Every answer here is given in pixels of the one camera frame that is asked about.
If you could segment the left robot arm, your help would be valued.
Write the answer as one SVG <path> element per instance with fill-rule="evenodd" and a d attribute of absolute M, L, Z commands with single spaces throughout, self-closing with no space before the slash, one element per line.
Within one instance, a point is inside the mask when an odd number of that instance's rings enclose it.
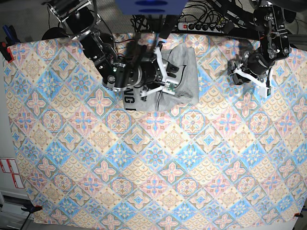
<path fill-rule="evenodd" d="M 246 51 L 242 60 L 234 62 L 232 78 L 235 85 L 252 81 L 269 89 L 275 62 L 286 59 L 291 53 L 283 10 L 272 1 L 260 0 L 253 12 L 253 22 L 260 46 L 252 52 Z"/>

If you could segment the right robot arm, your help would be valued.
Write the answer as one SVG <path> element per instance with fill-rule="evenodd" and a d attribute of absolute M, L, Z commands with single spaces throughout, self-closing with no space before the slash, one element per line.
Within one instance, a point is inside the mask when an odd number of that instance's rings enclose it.
<path fill-rule="evenodd" d="M 45 5 L 63 26 L 61 33 L 81 42 L 85 56 L 103 77 L 105 88 L 114 92 L 140 89 L 141 97 L 155 92 L 175 94 L 179 86 L 175 74 L 179 68 L 164 59 L 161 50 L 164 39 L 170 35 L 170 26 L 177 21 L 176 16 L 166 17 L 152 52 L 133 38 L 129 42 L 137 52 L 125 57 L 116 52 L 118 42 L 112 33 L 105 34 L 98 29 L 103 19 L 95 0 L 48 0 Z"/>

